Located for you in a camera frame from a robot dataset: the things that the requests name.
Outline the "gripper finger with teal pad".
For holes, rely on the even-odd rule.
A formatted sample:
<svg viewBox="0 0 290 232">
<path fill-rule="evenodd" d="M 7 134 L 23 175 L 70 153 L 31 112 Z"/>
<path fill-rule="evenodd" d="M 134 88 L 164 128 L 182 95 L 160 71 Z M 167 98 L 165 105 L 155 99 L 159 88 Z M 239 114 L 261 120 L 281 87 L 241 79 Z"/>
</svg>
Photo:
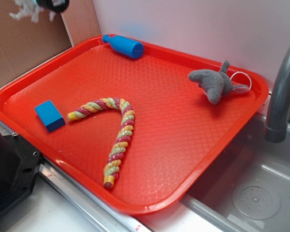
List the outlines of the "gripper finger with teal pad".
<svg viewBox="0 0 290 232">
<path fill-rule="evenodd" d="M 49 9 L 56 13 L 64 12 L 70 3 L 69 0 L 36 0 L 36 2 L 40 7 Z"/>
</svg>

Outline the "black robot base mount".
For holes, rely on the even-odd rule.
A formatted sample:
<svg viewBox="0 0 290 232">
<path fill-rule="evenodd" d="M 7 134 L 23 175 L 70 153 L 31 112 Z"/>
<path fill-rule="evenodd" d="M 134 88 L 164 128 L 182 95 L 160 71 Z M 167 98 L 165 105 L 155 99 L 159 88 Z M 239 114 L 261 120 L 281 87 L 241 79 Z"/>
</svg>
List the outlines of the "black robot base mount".
<svg viewBox="0 0 290 232">
<path fill-rule="evenodd" d="M 32 193 L 41 158 L 21 135 L 0 133 L 0 217 Z"/>
</svg>

